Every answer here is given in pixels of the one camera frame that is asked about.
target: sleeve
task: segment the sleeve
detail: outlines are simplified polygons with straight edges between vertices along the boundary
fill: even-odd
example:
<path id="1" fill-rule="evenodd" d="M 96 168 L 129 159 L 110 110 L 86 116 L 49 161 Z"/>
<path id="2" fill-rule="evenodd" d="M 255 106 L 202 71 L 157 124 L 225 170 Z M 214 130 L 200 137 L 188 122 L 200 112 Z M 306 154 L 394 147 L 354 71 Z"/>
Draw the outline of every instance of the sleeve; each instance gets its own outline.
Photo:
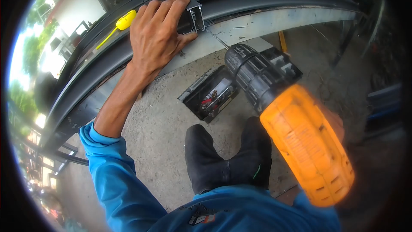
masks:
<path id="1" fill-rule="evenodd" d="M 80 141 L 106 220 L 113 231 L 147 231 L 166 210 L 136 177 L 123 137 L 100 135 L 94 122 L 80 128 Z"/>
<path id="2" fill-rule="evenodd" d="M 312 205 L 303 191 L 293 201 L 293 207 L 314 217 L 327 231 L 341 231 L 335 207 L 316 207 Z"/>

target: blue long-sleeve shirt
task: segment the blue long-sleeve shirt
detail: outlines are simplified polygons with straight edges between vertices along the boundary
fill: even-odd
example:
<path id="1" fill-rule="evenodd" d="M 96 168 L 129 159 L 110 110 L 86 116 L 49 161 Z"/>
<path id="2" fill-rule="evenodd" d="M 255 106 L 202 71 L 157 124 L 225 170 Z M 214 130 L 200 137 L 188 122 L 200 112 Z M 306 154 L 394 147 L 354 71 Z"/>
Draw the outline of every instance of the blue long-sleeve shirt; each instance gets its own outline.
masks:
<path id="1" fill-rule="evenodd" d="M 223 186 L 167 213 L 136 177 L 123 137 L 109 138 L 93 123 L 80 128 L 97 197 L 117 231 L 340 231 L 333 207 L 311 205 L 301 192 L 293 206 L 250 185 Z"/>

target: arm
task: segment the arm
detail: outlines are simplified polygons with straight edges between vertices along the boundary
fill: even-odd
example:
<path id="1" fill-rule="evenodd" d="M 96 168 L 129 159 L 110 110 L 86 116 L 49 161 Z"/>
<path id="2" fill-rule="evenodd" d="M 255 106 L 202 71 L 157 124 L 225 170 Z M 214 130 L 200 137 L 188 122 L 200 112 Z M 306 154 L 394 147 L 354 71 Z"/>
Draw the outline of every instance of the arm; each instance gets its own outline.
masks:
<path id="1" fill-rule="evenodd" d="M 80 129 L 97 197 L 114 231 L 146 231 L 167 212 L 136 178 L 134 161 L 120 137 L 137 95 L 196 33 L 177 33 L 190 0 L 151 1 L 130 27 L 133 59 L 127 64 L 95 121 Z"/>

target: toolbox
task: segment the toolbox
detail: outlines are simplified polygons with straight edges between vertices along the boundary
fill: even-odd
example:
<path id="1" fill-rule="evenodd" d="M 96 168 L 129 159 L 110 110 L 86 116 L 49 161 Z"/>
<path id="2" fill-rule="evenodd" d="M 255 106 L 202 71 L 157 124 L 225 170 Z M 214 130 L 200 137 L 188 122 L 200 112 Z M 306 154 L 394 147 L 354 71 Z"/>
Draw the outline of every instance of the toolbox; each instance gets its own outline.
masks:
<path id="1" fill-rule="evenodd" d="M 260 52 L 282 75 L 279 80 L 286 79 L 294 84 L 302 77 L 302 72 L 290 61 L 289 55 L 276 47 Z M 182 95 L 178 97 L 201 121 L 210 123 L 233 100 L 240 91 L 226 65 L 214 67 L 199 77 Z"/>
<path id="2" fill-rule="evenodd" d="M 210 123 L 239 93 L 225 65 L 213 67 L 178 97 L 201 121 Z"/>

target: hand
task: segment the hand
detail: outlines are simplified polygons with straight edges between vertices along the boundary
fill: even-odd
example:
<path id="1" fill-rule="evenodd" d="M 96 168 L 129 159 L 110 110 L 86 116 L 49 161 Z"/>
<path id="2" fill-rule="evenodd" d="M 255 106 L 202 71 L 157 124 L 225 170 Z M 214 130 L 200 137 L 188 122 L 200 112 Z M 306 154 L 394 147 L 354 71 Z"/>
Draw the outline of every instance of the hand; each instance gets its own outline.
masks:
<path id="1" fill-rule="evenodd" d="M 153 0 L 141 6 L 130 26 L 130 43 L 133 59 L 129 64 L 142 77 L 153 81 L 170 60 L 188 43 L 197 38 L 197 33 L 177 33 L 179 19 L 190 0 Z"/>

